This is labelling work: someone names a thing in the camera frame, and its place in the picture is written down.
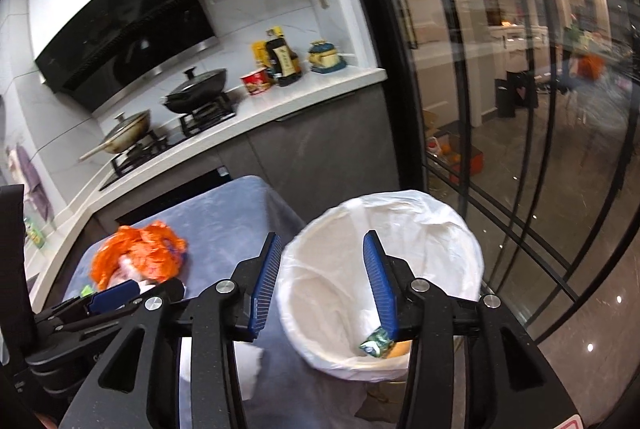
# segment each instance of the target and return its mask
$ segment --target metal screw cap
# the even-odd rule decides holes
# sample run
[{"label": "metal screw cap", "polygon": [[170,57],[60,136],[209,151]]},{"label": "metal screw cap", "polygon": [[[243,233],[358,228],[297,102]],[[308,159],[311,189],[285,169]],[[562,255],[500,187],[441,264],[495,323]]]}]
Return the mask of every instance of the metal screw cap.
[{"label": "metal screw cap", "polygon": [[162,299],[159,297],[150,297],[145,301],[145,308],[147,310],[158,310],[162,306]]},{"label": "metal screw cap", "polygon": [[220,292],[220,294],[228,294],[229,292],[233,292],[235,287],[236,283],[228,279],[224,279],[216,285],[216,291]]},{"label": "metal screw cap", "polygon": [[411,282],[411,288],[416,292],[427,292],[429,289],[429,281],[419,277]]},{"label": "metal screw cap", "polygon": [[493,295],[493,294],[485,295],[482,298],[482,302],[486,304],[489,308],[498,308],[498,306],[502,304],[502,302],[500,301],[500,298],[497,295]]}]

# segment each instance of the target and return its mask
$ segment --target wok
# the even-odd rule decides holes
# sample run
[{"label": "wok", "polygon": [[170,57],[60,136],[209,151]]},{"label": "wok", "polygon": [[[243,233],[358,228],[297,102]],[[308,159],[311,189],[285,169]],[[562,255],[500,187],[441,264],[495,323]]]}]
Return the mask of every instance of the wok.
[{"label": "wok", "polygon": [[193,75],[195,67],[184,71],[188,79],[164,96],[162,104],[174,114],[189,114],[205,104],[214,102],[222,93],[226,82],[226,68]]},{"label": "wok", "polygon": [[118,125],[105,135],[102,143],[91,151],[83,154],[79,160],[82,162],[98,151],[105,150],[107,153],[118,154],[126,151],[139,141],[149,131],[151,125],[151,112],[136,113],[127,119],[124,114],[116,116]]}]

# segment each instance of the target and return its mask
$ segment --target blue gripper pad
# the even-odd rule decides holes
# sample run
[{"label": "blue gripper pad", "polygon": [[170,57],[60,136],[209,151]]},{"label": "blue gripper pad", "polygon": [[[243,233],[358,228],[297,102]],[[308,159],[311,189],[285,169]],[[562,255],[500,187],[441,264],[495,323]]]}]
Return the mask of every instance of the blue gripper pad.
[{"label": "blue gripper pad", "polygon": [[373,299],[376,301],[378,317],[380,317],[380,326],[386,331],[389,339],[395,341],[399,333],[396,295],[391,289],[389,277],[382,262],[382,258],[386,258],[386,254],[376,231],[369,231],[365,234],[362,253]]},{"label": "blue gripper pad", "polygon": [[267,322],[273,288],[276,286],[276,278],[280,269],[281,255],[282,241],[276,234],[271,240],[262,269],[260,269],[260,275],[255,283],[254,292],[251,294],[251,315],[247,327],[254,337],[258,336]]},{"label": "blue gripper pad", "polygon": [[98,294],[89,303],[89,312],[93,315],[104,314],[122,306],[140,295],[138,283],[129,279]]}]

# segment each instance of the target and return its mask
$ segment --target cabinet handle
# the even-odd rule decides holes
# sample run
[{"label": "cabinet handle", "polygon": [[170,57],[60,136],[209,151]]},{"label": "cabinet handle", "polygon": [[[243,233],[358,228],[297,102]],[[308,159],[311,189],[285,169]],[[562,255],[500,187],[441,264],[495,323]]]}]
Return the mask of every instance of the cabinet handle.
[{"label": "cabinet handle", "polygon": [[319,106],[324,106],[325,104],[330,104],[331,102],[340,101],[340,99],[350,97],[352,95],[355,95],[355,93],[356,93],[355,91],[347,92],[345,94],[332,97],[331,99],[326,99],[325,101],[318,102],[317,104],[312,104],[311,106],[307,106],[306,108],[302,108],[301,110],[298,110],[296,112],[291,112],[290,114],[287,114],[285,116],[278,117],[277,119],[274,119],[274,122],[285,122],[286,120],[293,119],[294,117],[301,115],[302,113],[306,112],[310,108],[317,108]]},{"label": "cabinet handle", "polygon": [[411,50],[418,50],[418,40],[415,35],[414,19],[409,9],[409,0],[400,0],[400,16],[402,17],[406,36],[408,37],[407,44],[409,48]]}]

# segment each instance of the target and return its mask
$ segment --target table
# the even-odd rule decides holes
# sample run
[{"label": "table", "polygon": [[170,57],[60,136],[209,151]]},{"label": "table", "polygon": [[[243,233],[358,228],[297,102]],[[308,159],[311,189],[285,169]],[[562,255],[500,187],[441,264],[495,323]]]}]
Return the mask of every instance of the table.
[{"label": "table", "polygon": [[[179,278],[185,297],[196,297],[214,282],[231,276],[236,264],[259,254],[268,232],[283,245],[304,222],[263,180],[246,176],[178,204],[135,226],[164,221],[189,244]],[[101,242],[91,246],[71,278],[65,299],[90,284],[91,260]],[[366,397],[365,384],[329,377],[309,367],[289,343],[275,300],[267,324],[255,341],[264,348],[254,397],[244,402],[251,429],[391,428],[354,417]],[[190,385],[180,379],[180,427],[191,428]]]}]

